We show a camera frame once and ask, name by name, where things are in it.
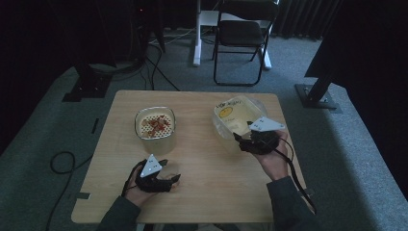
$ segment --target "dark background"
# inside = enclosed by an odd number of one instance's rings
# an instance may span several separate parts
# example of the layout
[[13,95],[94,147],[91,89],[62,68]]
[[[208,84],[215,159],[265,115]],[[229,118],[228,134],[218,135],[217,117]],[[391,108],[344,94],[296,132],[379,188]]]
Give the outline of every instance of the dark background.
[[[54,80],[74,63],[66,43],[66,28],[56,15],[58,9],[51,8],[49,2],[0,3],[0,153]],[[203,1],[202,9],[210,10],[215,2]],[[274,34],[323,38],[306,76],[324,78],[336,69],[333,82],[347,89],[406,196],[407,3],[344,0],[339,7],[341,2],[282,1]],[[115,65],[115,61],[127,58],[132,42],[131,1],[64,4],[66,8],[62,9],[76,35],[74,46],[84,61]],[[195,1],[165,0],[163,4],[165,27],[195,26]]]

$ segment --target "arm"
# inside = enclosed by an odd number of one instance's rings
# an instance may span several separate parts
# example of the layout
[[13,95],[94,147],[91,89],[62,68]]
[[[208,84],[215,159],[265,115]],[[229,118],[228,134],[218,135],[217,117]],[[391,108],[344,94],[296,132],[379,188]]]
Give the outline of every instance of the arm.
[[[288,134],[281,131],[276,133],[280,137],[276,150],[288,155],[285,142]],[[293,180],[288,174],[288,164],[285,159],[276,151],[267,155],[254,154],[254,157],[272,180],[267,187],[276,230],[321,230],[316,217],[297,193]]]
[[96,230],[135,230],[136,218],[139,213],[139,206],[130,202],[125,197],[118,196]]
[[290,176],[267,184],[272,202],[274,224],[281,230],[322,230]]
[[140,213],[140,207],[155,193],[143,192],[136,186],[136,174],[141,170],[138,167],[132,175],[125,196],[119,196],[111,209],[100,222],[97,231],[132,231],[135,230],[136,218]]

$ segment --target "wire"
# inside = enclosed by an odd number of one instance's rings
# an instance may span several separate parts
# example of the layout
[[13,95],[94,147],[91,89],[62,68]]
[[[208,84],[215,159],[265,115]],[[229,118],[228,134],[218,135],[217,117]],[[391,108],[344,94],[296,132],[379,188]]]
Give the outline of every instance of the wire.
[[[71,157],[71,160],[72,160],[72,161],[71,161],[71,168],[70,168],[70,170],[60,171],[60,170],[57,170],[57,169],[54,168],[54,162],[55,162],[55,160],[56,160],[58,157],[62,156],[63,154],[68,154],[68,155]],[[63,191],[61,192],[60,196],[58,197],[57,201],[55,202],[54,207],[52,208],[51,213],[50,213],[50,215],[49,215],[49,217],[48,217],[47,225],[46,225],[46,228],[45,228],[46,231],[48,231],[48,230],[50,229],[51,219],[52,219],[52,217],[54,216],[55,210],[56,210],[58,204],[60,203],[61,198],[63,198],[63,195],[64,195],[66,189],[68,188],[69,183],[71,182],[72,175],[73,175],[74,171],[75,171],[76,169],[78,169],[79,167],[82,167],[86,162],[88,162],[90,159],[92,159],[92,156],[93,156],[93,155],[90,155],[84,162],[82,162],[82,163],[81,163],[80,165],[78,165],[77,167],[75,166],[75,162],[76,162],[76,160],[75,160],[75,155],[74,155],[72,152],[70,152],[70,151],[62,151],[62,152],[59,152],[59,153],[55,154],[55,155],[51,158],[51,161],[50,161],[51,170],[52,170],[54,173],[56,173],[56,174],[60,174],[60,175],[69,174],[69,176],[68,176],[68,179],[66,180],[66,183],[65,183],[65,186],[64,186]]]
[[152,46],[152,47],[156,48],[156,49],[159,51],[159,58],[157,59],[157,62],[156,62],[156,63],[153,63],[148,57],[146,57],[146,59],[147,59],[151,64],[154,65],[154,69],[153,69],[153,73],[152,73],[152,77],[151,77],[151,82],[150,82],[152,89],[154,90],[154,73],[156,72],[156,69],[157,69],[157,70],[162,74],[162,76],[163,76],[176,90],[180,91],[173,83],[171,83],[171,81],[163,74],[163,72],[162,72],[162,71],[159,69],[159,67],[158,67],[159,61],[160,61],[160,59],[162,58],[162,54],[163,54],[163,53],[162,53],[162,49],[160,49],[158,46],[152,45],[152,44],[149,44],[149,46]]
[[276,148],[273,151],[275,151],[276,153],[281,155],[285,159],[285,161],[288,163],[289,167],[291,168],[291,173],[292,173],[292,178],[293,178],[294,183],[296,184],[296,186],[299,189],[300,193],[302,193],[302,195],[305,197],[307,202],[312,206],[313,211],[314,211],[314,213],[316,215],[318,213],[318,210],[316,209],[315,203],[313,203],[310,196],[305,192],[303,187],[300,185],[299,179],[297,178],[296,170],[294,169],[294,165],[293,165],[293,156],[294,156],[293,148],[287,141],[285,141],[285,143],[291,148],[292,158],[287,157],[285,154],[283,154],[281,151],[277,150]]

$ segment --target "gray carpet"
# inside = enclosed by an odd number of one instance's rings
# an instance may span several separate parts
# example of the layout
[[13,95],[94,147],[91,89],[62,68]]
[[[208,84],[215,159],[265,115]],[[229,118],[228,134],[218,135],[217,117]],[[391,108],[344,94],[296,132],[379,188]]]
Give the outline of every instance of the gray carpet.
[[[406,230],[407,201],[345,89],[335,85],[329,88],[342,114],[305,109],[297,97],[294,84],[316,81],[303,76],[318,48],[318,41],[272,38],[268,52],[273,67],[263,73],[259,85],[251,88],[216,86],[210,60],[212,45],[203,43],[201,66],[193,67],[194,41],[191,39],[168,43],[159,68],[180,90],[275,93],[291,131],[305,181],[308,188],[316,192],[312,199],[325,230]],[[148,57],[156,62],[157,50],[149,48]],[[246,56],[229,58],[221,54],[218,74],[222,78],[255,78],[257,64],[248,63]],[[103,65],[96,67],[111,69]],[[64,94],[70,92],[76,82],[75,70],[69,69],[55,81],[0,158],[0,230],[45,229],[68,179],[68,175],[51,171],[52,156],[70,151],[75,154],[76,165],[85,161],[97,145],[115,93],[145,90],[142,76],[152,71],[150,64],[148,68],[144,66],[141,73],[116,75],[105,98],[83,99],[77,103],[62,102]],[[155,73],[155,90],[175,90],[160,73]],[[97,118],[99,123],[94,130]],[[55,163],[59,169],[69,169],[70,165],[67,156]],[[88,166],[86,163],[74,172],[50,230],[95,228],[95,224],[75,224],[70,219],[75,193],[81,189]]]

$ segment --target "folding chair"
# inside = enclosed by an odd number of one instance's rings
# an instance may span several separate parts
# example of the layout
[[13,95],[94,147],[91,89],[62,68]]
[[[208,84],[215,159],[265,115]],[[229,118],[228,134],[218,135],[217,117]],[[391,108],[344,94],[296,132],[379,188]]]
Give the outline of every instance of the folding chair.
[[[279,7],[273,0],[220,0],[218,5],[218,20],[216,41],[213,50],[214,81],[223,86],[246,86],[251,87],[259,83],[264,67],[264,59],[267,52],[270,28],[278,15]],[[231,14],[242,20],[223,19],[226,14]],[[260,23],[266,22],[265,28]],[[253,47],[254,52],[244,51],[219,51],[218,46],[229,47]],[[252,54],[252,62],[255,55],[263,48],[262,59],[258,78],[253,83],[223,83],[217,80],[218,53],[244,53]]]

